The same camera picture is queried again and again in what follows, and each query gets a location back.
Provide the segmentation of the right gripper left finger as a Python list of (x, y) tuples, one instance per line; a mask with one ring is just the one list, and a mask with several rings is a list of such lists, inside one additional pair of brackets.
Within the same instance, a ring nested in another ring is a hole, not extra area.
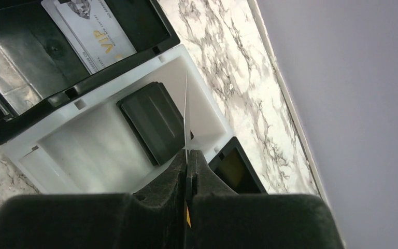
[(136, 193), (10, 198), (0, 248), (183, 248), (185, 154)]

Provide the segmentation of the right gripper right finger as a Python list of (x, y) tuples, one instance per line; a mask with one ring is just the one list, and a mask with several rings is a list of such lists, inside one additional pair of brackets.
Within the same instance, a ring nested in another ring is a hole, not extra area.
[(188, 208), (194, 248), (343, 248), (334, 218), (316, 195), (238, 194), (191, 150)]

